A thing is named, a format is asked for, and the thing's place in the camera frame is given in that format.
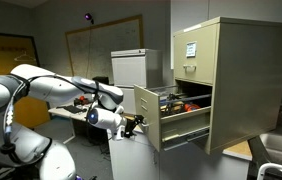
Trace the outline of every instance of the desk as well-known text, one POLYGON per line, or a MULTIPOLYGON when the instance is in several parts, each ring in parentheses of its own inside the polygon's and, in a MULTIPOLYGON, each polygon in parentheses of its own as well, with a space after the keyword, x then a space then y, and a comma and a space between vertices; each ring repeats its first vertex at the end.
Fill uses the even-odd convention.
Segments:
POLYGON ((76 113, 73 114, 63 108, 52 108, 48 110, 49 113, 51 113, 52 115, 58 115, 61 117, 65 117, 65 118, 69 118, 71 120, 71 128, 72 128, 72 136, 67 139, 66 141, 64 141, 63 143, 67 143, 69 141, 71 141, 73 138, 75 138, 75 131, 74 131, 74 126, 73 126, 73 122, 72 120, 79 120, 79 121, 85 121, 85 117, 86 117, 86 112, 82 112, 82 113, 76 113))

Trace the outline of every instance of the drawer handle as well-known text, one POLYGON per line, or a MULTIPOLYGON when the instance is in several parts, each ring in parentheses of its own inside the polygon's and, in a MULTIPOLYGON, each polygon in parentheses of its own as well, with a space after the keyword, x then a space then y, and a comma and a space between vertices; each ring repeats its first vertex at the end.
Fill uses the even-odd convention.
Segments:
POLYGON ((141 123, 141 126, 143 126, 143 127, 150 126, 150 124, 147 123, 147 118, 143 119, 143 123, 141 123))
POLYGON ((193 71, 194 72, 197 69, 197 66, 184 64, 183 68, 184 68, 185 71, 193 71))
POLYGON ((147 100, 141 98, 141 108, 144 109, 145 111, 148 111, 148 108, 146 107, 147 103, 148 103, 147 100))

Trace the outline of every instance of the gray wall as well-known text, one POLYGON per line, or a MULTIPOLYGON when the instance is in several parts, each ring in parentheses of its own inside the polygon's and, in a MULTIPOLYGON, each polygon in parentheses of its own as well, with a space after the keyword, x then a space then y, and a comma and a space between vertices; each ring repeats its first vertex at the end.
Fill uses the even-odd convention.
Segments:
MULTIPOLYGON (((90 26, 84 19, 87 12, 94 17, 95 25, 142 14, 145 48, 163 52, 169 48, 170 12, 166 1, 50 0, 34 9, 36 41, 43 67, 60 74, 67 72, 69 55, 65 32, 90 26)), ((167 69, 169 62, 164 53, 163 65, 167 69)), ((172 78, 171 75, 165 77, 165 81, 172 78)))
POLYGON ((31 11, 0 1, 0 33, 32 36, 34 22, 31 11))
POLYGON ((65 32, 88 27, 86 12, 96 25, 142 14, 145 47, 164 52, 169 85, 173 32, 217 16, 282 22, 282 0, 50 0, 34 9, 0 1, 0 33, 34 36, 41 64, 64 74, 69 67, 65 32))

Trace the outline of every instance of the metal filing cabinet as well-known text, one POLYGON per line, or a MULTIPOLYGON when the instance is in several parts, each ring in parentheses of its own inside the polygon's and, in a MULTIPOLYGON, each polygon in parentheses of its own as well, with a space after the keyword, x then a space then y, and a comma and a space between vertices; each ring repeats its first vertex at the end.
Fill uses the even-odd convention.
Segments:
POLYGON ((282 23, 218 17, 178 31, 174 66, 174 93, 206 97, 200 109, 165 116, 169 88, 134 87, 136 113, 145 117, 142 129, 158 151, 194 142, 210 154, 275 128, 282 23))

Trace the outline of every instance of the white robotic arm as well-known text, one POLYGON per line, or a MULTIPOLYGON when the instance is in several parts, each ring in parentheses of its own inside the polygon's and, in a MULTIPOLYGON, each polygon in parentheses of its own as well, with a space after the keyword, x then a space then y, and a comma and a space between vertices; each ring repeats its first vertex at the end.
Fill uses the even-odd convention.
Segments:
POLYGON ((59 173, 56 177, 73 179, 75 169, 71 170, 69 167, 74 167, 74 163, 66 148, 16 122, 12 123, 13 104, 25 96, 62 103, 87 93, 94 94, 96 97, 96 101, 87 112, 87 120, 90 124, 110 129, 114 140, 122 139, 123 136, 130 137, 133 134, 132 130, 142 118, 135 118, 137 121, 127 121, 122 116, 123 107, 120 103, 123 100, 123 93, 117 87, 78 76, 60 76, 25 64, 14 68, 10 75, 0 76, 0 164, 18 167, 37 163, 40 166, 40 177, 51 179, 58 174, 57 172, 62 172, 63 174, 59 173), (64 157, 67 157, 64 158, 67 159, 65 167, 68 167, 68 171, 60 169, 61 162, 53 163, 55 156, 52 152, 65 154, 64 157))
POLYGON ((11 74, 30 83, 28 96, 47 102, 66 102, 80 94, 94 94, 98 97, 98 102, 92 105, 91 112, 101 113, 98 113, 98 119, 93 118, 92 123, 89 118, 91 116, 87 116, 87 120, 98 128, 110 129, 113 135, 112 139, 123 138, 121 133, 117 133, 117 131, 124 132, 127 122, 126 118, 121 115, 123 107, 120 106, 120 103, 123 100, 123 92, 118 87, 101 84, 79 76, 60 76, 26 64, 17 66, 11 71, 11 74))

